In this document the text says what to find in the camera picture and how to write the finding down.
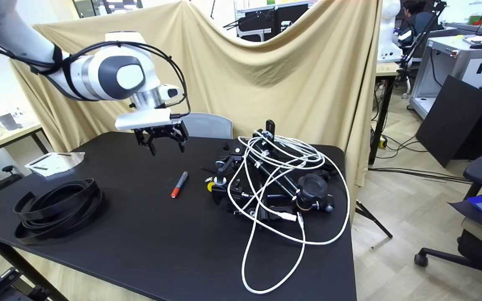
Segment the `desk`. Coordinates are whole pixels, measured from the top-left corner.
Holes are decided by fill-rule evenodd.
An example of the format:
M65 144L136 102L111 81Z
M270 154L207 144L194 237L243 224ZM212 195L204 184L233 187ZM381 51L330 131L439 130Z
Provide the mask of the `desk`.
M185 153L169 139L154 141L157 156L136 144L132 133L105 133L77 148L85 160L73 174L46 181L29 175L0 191L0 254L35 284L67 300L13 247L155 300L356 300L351 228L328 246L306 246L296 272L272 293L249 293L241 282L241 260L252 223L214 204L202 166L213 165L222 139L190 138ZM344 170L344 154L316 147ZM184 170L189 172L178 198L170 197ZM12 208L31 190L36 195L73 179L93 177L104 192L105 212L92 225L62 242L24 246L14 238L19 223ZM346 215L341 180L329 184L336 208L305 214L306 236L327 240ZM277 229L300 237L294 223ZM256 233L247 260L247 280L256 289L283 278L298 258L300 246L268 232Z
M392 91L394 91L397 69L399 69L399 66L396 63L377 63L375 81L386 80L386 91L380 104L379 118L377 119L377 125L375 126L373 141L371 141L369 165L375 163L375 157L377 156L377 150L379 149L380 136L384 130L384 120L388 114L388 106L390 105L390 99L392 99Z
M2 128L0 129L0 131L2 132L2 135L0 136L0 148L6 147L7 145L15 143L18 140L31 136L31 138L35 141L36 145L42 151L42 153L48 153L46 147L44 147L42 141L40 141L40 139L36 135L36 133L38 132L44 133L44 130L42 129L42 126L40 124L28 126L26 128L19 128L14 131L7 131Z

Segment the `floor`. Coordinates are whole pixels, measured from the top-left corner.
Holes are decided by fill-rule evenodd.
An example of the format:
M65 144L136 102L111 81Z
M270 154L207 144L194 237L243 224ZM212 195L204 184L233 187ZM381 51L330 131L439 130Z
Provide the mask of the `floor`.
M384 134L397 141L412 137L419 117L394 92ZM392 152L379 151L379 156ZM377 159L375 167L398 166L462 174L466 161L441 168L429 153L402 150ZM369 171L359 199L393 233L389 240L371 221L356 215L352 227L356 291L359 301L482 301L482 272L431 258L427 268L413 263L421 247L457 253L462 216L446 202L458 202L468 186L427 181L397 173ZM21 252L55 287L73 301L144 301L145 297L113 286L36 255ZM0 274L9 264L0 257Z

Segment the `black rubber belt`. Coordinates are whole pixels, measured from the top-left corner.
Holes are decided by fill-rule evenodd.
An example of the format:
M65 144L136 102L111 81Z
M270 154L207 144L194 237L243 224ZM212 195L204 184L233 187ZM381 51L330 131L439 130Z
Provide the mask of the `black rubber belt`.
M94 179L66 182L40 198L28 192L14 207L22 220L15 237L31 245L72 234L94 221L102 198Z

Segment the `beige curtain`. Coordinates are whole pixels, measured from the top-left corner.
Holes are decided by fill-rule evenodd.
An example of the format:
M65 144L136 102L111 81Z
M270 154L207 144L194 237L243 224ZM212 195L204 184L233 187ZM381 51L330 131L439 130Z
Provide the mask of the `beige curtain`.
M69 53L103 41L107 32L140 32L178 63L194 112L230 118L236 135L251 135L270 118L279 135L346 151L354 202L367 171L381 2L320 0L284 33L263 43L225 36L186 0L35 29ZM154 62L161 82L179 85L166 62ZM130 111L129 101L68 99L27 66L12 65L57 151L115 131L116 116ZM185 110L184 105L174 109Z

